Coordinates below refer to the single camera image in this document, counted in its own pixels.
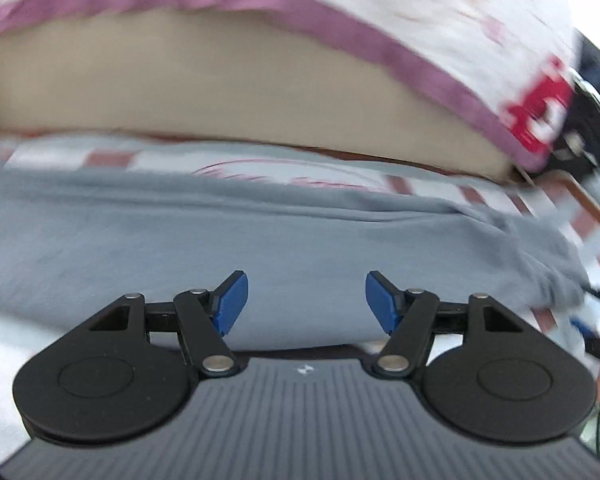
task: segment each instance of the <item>purple fabric border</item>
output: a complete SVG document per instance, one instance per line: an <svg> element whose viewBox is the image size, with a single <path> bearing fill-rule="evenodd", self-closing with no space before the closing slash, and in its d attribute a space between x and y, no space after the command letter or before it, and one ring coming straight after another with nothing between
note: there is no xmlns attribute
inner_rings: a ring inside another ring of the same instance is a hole
<svg viewBox="0 0 600 480"><path fill-rule="evenodd" d="M315 0L19 0L0 4L0 35L55 18L156 7L267 11L284 27L382 64L401 83L461 116L520 166L528 170L544 166L546 154L528 152L467 86L383 32Z"/></svg>

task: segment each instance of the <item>gray cloth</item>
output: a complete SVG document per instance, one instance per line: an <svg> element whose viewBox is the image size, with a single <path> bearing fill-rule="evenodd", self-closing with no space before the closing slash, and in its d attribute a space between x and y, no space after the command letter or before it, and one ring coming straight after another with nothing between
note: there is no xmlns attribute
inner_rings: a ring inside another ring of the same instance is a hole
<svg viewBox="0 0 600 480"><path fill-rule="evenodd" d="M568 308L586 274L557 231L443 200L207 177L0 168L0 308L69 329L126 292L250 281L234 349L372 340L364 281L446 301Z"/></svg>

